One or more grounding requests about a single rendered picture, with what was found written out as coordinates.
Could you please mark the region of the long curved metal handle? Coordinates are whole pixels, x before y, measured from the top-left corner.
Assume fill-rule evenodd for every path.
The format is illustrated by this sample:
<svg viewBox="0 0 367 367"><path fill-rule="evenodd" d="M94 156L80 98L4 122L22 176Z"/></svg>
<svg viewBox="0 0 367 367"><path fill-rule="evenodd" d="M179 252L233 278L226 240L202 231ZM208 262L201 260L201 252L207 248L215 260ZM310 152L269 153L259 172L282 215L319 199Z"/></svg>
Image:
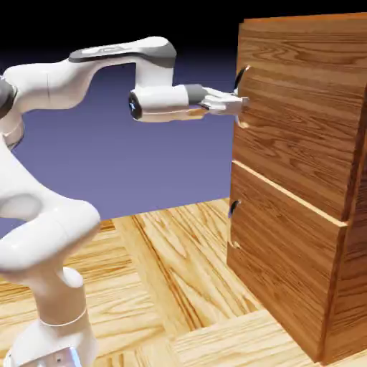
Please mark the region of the long curved metal handle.
<svg viewBox="0 0 367 367"><path fill-rule="evenodd" d="M246 65L244 67L242 67L240 69L240 71L237 73L237 76L236 76L236 79L235 79L235 83L234 83L234 91L233 91L233 95L235 97L239 97L239 84L241 82L241 79L243 77L243 74L250 68L249 65ZM249 101L249 98L248 97L241 97L241 100L242 100L242 106L246 106L248 101ZM240 120L240 116L239 116L239 113L237 113L235 115L235 122L236 124L241 128L241 129L246 129L249 127L249 124L244 122L244 121L241 121Z"/></svg>

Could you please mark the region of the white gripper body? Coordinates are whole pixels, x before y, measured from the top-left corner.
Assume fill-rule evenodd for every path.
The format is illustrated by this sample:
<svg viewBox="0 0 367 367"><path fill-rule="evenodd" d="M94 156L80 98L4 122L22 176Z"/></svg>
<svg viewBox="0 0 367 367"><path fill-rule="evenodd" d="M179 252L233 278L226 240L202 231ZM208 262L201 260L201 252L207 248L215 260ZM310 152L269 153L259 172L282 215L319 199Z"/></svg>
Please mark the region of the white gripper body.
<svg viewBox="0 0 367 367"><path fill-rule="evenodd" d="M200 106L214 115L239 115L248 106L249 98L240 97L237 92L222 92L205 87L206 95Z"/></svg>

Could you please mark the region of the wooden cabinet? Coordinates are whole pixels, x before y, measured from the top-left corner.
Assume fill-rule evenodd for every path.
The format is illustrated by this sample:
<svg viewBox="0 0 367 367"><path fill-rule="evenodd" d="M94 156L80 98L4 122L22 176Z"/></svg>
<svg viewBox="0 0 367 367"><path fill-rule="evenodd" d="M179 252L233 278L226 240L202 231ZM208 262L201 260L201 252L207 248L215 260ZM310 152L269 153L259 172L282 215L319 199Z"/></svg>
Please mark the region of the wooden cabinet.
<svg viewBox="0 0 367 367"><path fill-rule="evenodd" d="M325 365L367 351L367 12L246 19L227 264Z"/></svg>

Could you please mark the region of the small wooden cabinet door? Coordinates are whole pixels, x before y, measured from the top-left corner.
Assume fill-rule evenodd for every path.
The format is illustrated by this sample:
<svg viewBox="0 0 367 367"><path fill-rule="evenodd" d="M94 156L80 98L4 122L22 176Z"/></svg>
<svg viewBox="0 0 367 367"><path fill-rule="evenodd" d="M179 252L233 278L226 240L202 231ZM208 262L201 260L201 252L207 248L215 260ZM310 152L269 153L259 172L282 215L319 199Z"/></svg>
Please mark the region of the small wooden cabinet door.
<svg viewBox="0 0 367 367"><path fill-rule="evenodd" d="M227 264L314 360L320 361L347 225L232 164Z"/></svg>

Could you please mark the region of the large wooden cabinet door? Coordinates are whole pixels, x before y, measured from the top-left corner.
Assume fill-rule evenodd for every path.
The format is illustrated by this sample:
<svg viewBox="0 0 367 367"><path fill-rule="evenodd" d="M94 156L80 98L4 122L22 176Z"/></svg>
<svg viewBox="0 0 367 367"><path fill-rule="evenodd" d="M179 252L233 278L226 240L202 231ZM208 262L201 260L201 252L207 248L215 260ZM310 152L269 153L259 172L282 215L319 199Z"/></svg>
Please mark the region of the large wooden cabinet door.
<svg viewBox="0 0 367 367"><path fill-rule="evenodd" d="M365 130L367 13L246 19L234 157L337 220L351 210Z"/></svg>

